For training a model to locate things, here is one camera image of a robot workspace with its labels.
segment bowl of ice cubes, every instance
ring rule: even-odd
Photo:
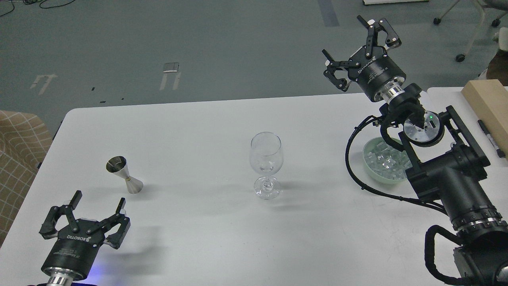
[[[407,180],[406,169],[411,162],[406,152],[401,152],[377,137],[363,147],[363,162],[366,172],[375,180],[385,184],[396,184]]]

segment black marker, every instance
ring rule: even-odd
[[[496,144],[496,141],[494,141],[494,138],[492,138],[492,135],[490,135],[490,131],[487,129],[487,126],[485,126],[485,123],[483,123],[482,120],[478,120],[478,124],[480,125],[480,128],[482,129],[483,133],[485,133],[485,135],[487,136],[487,138],[490,140],[490,143],[492,143],[492,146],[494,146],[494,148],[496,149],[497,151],[497,155],[500,157],[500,158],[504,158],[506,157],[506,154],[503,152],[503,150],[501,150],[499,148],[499,146]]]

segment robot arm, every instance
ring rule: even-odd
[[[479,184],[487,177],[484,167],[490,165],[489,160],[453,107],[449,106],[439,114],[427,111],[419,102],[422,90],[416,84],[401,87],[406,75],[387,54],[387,50],[400,46],[401,42],[386,19],[379,22],[367,22],[361,16],[358,19],[368,31],[366,45],[348,61],[340,62],[334,61],[323,50],[327,58],[324,75],[342,91],[355,81],[371,102],[386,101],[377,118],[383,139],[395,149],[407,152],[412,168],[407,169],[406,174],[419,202],[442,201],[457,234],[436,225],[429,229],[425,244],[427,269],[435,278],[451,285],[508,285],[508,225],[501,220],[501,214]],[[378,32],[381,31],[388,35],[382,46],[378,43]],[[351,81],[338,79],[335,76],[338,70],[346,71]],[[392,140],[387,131],[398,125],[403,126],[403,132],[399,133],[402,144]],[[421,162],[412,145],[430,147],[437,144],[442,139],[444,127],[455,140],[451,150]],[[436,234],[459,245],[454,250],[454,258],[462,278],[438,272],[434,264]]]

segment chair leg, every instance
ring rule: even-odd
[[[508,11],[505,11],[501,15],[497,16],[496,20],[500,20],[502,17],[504,17],[506,14],[508,14]]]
[[[473,47],[473,42],[478,36],[478,33],[482,29],[482,24],[485,21],[485,9],[483,8],[482,4],[478,2],[478,0],[472,0],[474,6],[478,9],[478,12],[480,13],[480,21],[478,22],[478,25],[476,26],[476,29],[474,29],[473,36],[471,37],[471,40],[469,40],[469,43],[467,44],[466,51],[463,53],[464,56],[467,56],[469,52],[471,51],[471,48]]]
[[[443,17],[448,14],[448,12],[459,2],[460,0],[455,0],[451,6],[448,7],[448,9],[446,9],[446,11],[444,13],[442,13],[437,19],[441,20],[443,19]]]

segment blue tape on floor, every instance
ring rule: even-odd
[[[339,26],[339,20],[337,20],[337,14],[335,14],[333,9],[332,0],[317,0],[317,3],[319,4],[325,27]]]

